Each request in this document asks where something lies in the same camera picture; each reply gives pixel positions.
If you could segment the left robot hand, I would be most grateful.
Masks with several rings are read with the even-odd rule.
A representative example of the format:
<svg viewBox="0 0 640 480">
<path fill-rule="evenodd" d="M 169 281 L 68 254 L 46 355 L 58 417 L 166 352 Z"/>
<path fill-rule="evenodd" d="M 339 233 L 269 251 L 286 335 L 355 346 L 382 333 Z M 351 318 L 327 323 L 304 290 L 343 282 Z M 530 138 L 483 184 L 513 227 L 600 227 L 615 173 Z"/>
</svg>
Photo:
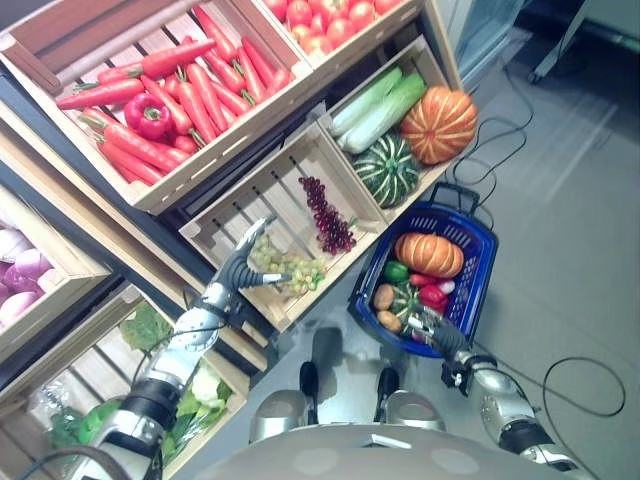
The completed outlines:
<svg viewBox="0 0 640 480">
<path fill-rule="evenodd" d="M 278 284 L 292 279 L 292 276 L 288 273 L 257 272 L 248 263 L 249 254 L 257 238 L 265 232 L 266 228 L 275 219 L 274 215 L 261 217 L 246 230 L 229 258 L 218 269 L 215 277 L 217 283 L 220 283 L 231 292 L 239 292 L 241 289 Z"/>
</svg>

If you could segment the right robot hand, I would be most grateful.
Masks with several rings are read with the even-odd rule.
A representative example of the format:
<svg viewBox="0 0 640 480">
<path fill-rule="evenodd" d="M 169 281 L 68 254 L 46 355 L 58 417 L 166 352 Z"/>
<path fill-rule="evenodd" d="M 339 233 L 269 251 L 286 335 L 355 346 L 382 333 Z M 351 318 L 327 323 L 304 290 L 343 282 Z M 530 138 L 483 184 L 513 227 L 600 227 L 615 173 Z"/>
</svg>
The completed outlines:
<svg viewBox="0 0 640 480">
<path fill-rule="evenodd" d="M 423 307 L 410 313 L 407 322 L 419 342 L 445 358 L 453 358 L 459 352 L 471 351 L 470 343 L 464 334 L 437 310 Z"/>
</svg>

